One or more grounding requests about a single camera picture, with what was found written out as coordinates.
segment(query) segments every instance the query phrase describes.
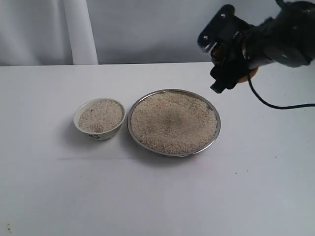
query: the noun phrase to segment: rice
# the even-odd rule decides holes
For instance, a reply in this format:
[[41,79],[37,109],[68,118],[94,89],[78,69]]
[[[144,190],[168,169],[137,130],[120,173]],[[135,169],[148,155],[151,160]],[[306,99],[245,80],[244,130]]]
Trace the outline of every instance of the rice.
[[114,101],[103,100],[87,108],[79,118],[79,127],[89,133],[103,133],[115,128],[123,119],[122,107]]
[[203,147],[214,137],[217,123],[204,101],[178,92],[149,96],[131,115],[136,138],[162,153],[187,153]]

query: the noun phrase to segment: bowl rim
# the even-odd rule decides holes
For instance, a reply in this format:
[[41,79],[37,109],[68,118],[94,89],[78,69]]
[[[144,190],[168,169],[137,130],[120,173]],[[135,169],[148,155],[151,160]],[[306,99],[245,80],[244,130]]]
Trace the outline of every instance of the bowl rim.
[[[164,153],[164,152],[159,152],[159,151],[156,151],[152,148],[149,148],[147,146],[145,146],[143,143],[141,143],[135,136],[132,128],[131,128],[131,117],[132,117],[132,114],[133,114],[133,111],[135,109],[135,107],[140,103],[142,102],[143,100],[145,100],[146,98],[154,95],[154,94],[157,94],[157,93],[163,93],[163,92],[178,92],[178,93],[183,93],[183,94],[186,94],[186,95],[190,95],[191,97],[194,97],[194,98],[197,98],[197,99],[200,99],[201,101],[204,101],[208,107],[214,111],[215,113],[215,117],[217,119],[217,130],[213,136],[213,138],[207,143],[205,144],[204,146],[198,148],[197,150],[194,150],[194,151],[191,151],[191,152],[186,152],[186,153]],[[132,139],[137,143],[139,144],[142,148],[146,149],[146,150],[149,150],[157,155],[160,155],[160,156],[165,156],[165,157],[186,157],[186,156],[191,156],[191,155],[194,155],[194,154],[197,154],[197,153],[200,153],[202,151],[204,151],[205,149],[207,149],[208,147],[210,147],[213,142],[217,139],[217,137],[219,136],[219,133],[220,133],[220,129],[221,129],[221,119],[220,119],[220,116],[219,116],[219,113],[218,111],[216,110],[216,108],[214,107],[214,105],[212,105],[211,102],[209,102],[207,99],[205,99],[204,97],[200,96],[199,94],[196,94],[194,92],[190,92],[190,91],[187,91],[187,90],[182,90],[182,89],[161,89],[161,90],[157,90],[157,91],[154,91],[154,92],[150,92],[146,95],[144,95],[143,97],[141,97],[140,99],[138,99],[134,104],[133,106],[131,107],[129,113],[128,113],[128,117],[127,117],[127,128],[128,128],[128,131],[129,131],[129,134],[131,135]]]
[[[85,107],[85,106],[88,107],[89,104],[94,104],[94,103],[96,103],[96,102],[105,101],[105,100],[109,100],[109,101],[116,102],[116,103],[117,103],[118,105],[120,105],[120,107],[122,108],[122,110],[123,110],[123,118],[122,118],[122,120],[119,122],[119,124],[116,125],[114,128],[112,128],[112,129],[110,129],[110,130],[107,130],[107,131],[105,131],[105,132],[101,132],[101,133],[90,133],[90,132],[87,132],[87,131],[84,130],[84,129],[81,129],[81,128],[79,127],[79,123],[75,121],[75,117],[76,117],[76,115],[79,113],[79,111],[82,110],[82,108]],[[119,127],[122,125],[122,123],[124,122],[125,118],[126,118],[126,110],[125,110],[125,107],[123,106],[123,104],[122,104],[121,102],[119,102],[119,101],[117,101],[116,99],[113,99],[113,98],[96,98],[96,99],[90,100],[90,101],[88,101],[88,102],[82,104],[82,105],[75,111],[75,113],[74,113],[74,115],[73,115],[73,123],[74,123],[74,126],[75,126],[78,130],[80,130],[82,133],[89,134],[89,135],[102,135],[102,134],[107,134],[107,133],[109,133],[109,132],[111,132],[111,131],[113,131],[113,130],[119,128]]]

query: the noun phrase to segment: table surface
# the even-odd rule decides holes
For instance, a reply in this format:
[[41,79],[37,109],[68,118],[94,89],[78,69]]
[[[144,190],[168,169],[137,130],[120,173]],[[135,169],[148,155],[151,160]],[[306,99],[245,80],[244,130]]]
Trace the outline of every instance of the table surface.
[[[248,84],[209,89],[210,63],[0,67],[0,235],[314,236],[315,109],[265,107]],[[253,79],[278,105],[315,102],[314,67],[270,65]],[[221,133],[189,158],[109,141],[72,124],[100,97],[129,110],[158,89],[198,93]]]

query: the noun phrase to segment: bowl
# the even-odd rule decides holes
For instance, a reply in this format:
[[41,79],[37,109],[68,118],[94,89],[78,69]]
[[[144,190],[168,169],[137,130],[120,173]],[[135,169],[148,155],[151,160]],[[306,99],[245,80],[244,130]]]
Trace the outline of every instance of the bowl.
[[[119,124],[116,127],[114,127],[113,129],[108,130],[106,132],[102,132],[102,133],[90,133],[90,132],[80,128],[79,127],[79,118],[81,117],[82,113],[86,109],[88,109],[89,107],[93,106],[95,103],[105,101],[105,100],[116,102],[118,105],[121,106],[121,108],[123,110],[123,118],[119,122]],[[125,120],[125,117],[126,117],[126,111],[125,111],[124,106],[120,102],[116,101],[115,99],[111,99],[111,98],[98,98],[98,99],[91,100],[91,101],[83,104],[81,107],[79,107],[78,110],[74,114],[73,123],[78,130],[80,130],[82,133],[87,134],[90,138],[95,139],[95,140],[105,140],[105,139],[110,139],[110,138],[114,137],[118,133],[118,131],[120,130],[120,128],[121,128],[121,126]]]
[[[137,137],[135,136],[132,128],[131,128],[131,116],[132,116],[132,113],[133,113],[133,110],[135,109],[135,107],[140,103],[142,102],[144,99],[154,95],[154,94],[157,94],[157,93],[163,93],[163,92],[177,92],[177,93],[181,93],[181,94],[185,94],[185,95],[188,95],[188,96],[191,96],[193,98],[196,98],[196,99],[199,99],[203,102],[205,102],[209,109],[214,111],[215,113],[215,117],[217,119],[217,130],[213,136],[213,138],[207,143],[205,144],[204,146],[198,148],[197,150],[194,150],[194,151],[191,151],[191,152],[187,152],[187,153],[176,153],[176,154],[173,154],[173,153],[164,153],[164,152],[159,152],[159,151],[156,151],[154,149],[151,149],[147,146],[145,146],[143,143],[141,143]],[[153,152],[157,155],[160,155],[160,156],[165,156],[165,157],[186,157],[186,156],[191,156],[191,155],[195,155],[197,153],[200,153],[202,151],[204,151],[205,149],[207,149],[208,147],[210,147],[213,142],[217,139],[219,133],[220,133],[220,128],[221,128],[221,120],[220,120],[220,116],[217,112],[217,110],[215,109],[215,107],[207,100],[205,99],[204,97],[196,94],[196,93],[193,93],[193,92],[189,92],[189,91],[186,91],[186,90],[180,90],[180,89],[163,89],[163,90],[158,90],[158,91],[154,91],[154,92],[151,92],[143,97],[141,97],[138,101],[135,102],[135,104],[132,106],[132,108],[130,109],[129,111],[129,114],[128,114],[128,117],[127,117],[127,127],[128,127],[128,131],[132,137],[132,139],[138,144],[140,145],[141,147],[145,148],[146,150],[149,150],[150,152]]]

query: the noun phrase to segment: metal plate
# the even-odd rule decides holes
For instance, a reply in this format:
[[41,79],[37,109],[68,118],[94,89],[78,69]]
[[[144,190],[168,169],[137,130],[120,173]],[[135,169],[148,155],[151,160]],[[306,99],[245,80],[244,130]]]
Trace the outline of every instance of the metal plate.
[[[216,133],[214,135],[214,137],[204,146],[200,147],[199,149],[195,150],[195,151],[191,151],[191,152],[187,152],[187,153],[178,153],[178,154],[172,154],[172,153],[164,153],[164,152],[159,152],[159,151],[156,151],[154,149],[151,149],[147,146],[145,146],[143,143],[141,143],[135,136],[132,128],[131,128],[131,116],[132,116],[132,113],[133,113],[133,110],[134,108],[140,103],[142,102],[144,99],[146,99],[147,97],[150,97],[154,94],[157,94],[157,93],[163,93],[163,92],[177,92],[177,93],[182,93],[182,94],[185,94],[187,96],[191,96],[193,98],[196,98],[196,99],[199,99],[201,101],[204,101],[208,107],[210,108],[210,110],[214,111],[215,112],[215,116],[216,116],[216,119],[217,119],[217,130],[216,130]],[[180,90],[180,89],[163,89],[163,90],[158,90],[158,91],[155,91],[155,92],[151,92],[143,97],[141,97],[138,101],[135,102],[135,104],[132,106],[132,108],[130,109],[129,111],[129,114],[128,114],[128,119],[127,119],[127,127],[128,127],[128,131],[130,133],[130,135],[132,136],[133,140],[139,144],[141,147],[157,154],[157,155],[161,155],[161,156],[166,156],[166,157],[185,157],[185,156],[191,156],[191,155],[194,155],[194,154],[197,154],[203,150],[205,150],[206,148],[210,147],[210,145],[217,139],[219,133],[220,133],[220,128],[221,128],[221,120],[220,120],[220,116],[217,112],[217,110],[215,109],[215,107],[207,100],[205,99],[204,97],[196,94],[196,93],[193,93],[193,92],[189,92],[189,91],[185,91],[185,90]]]

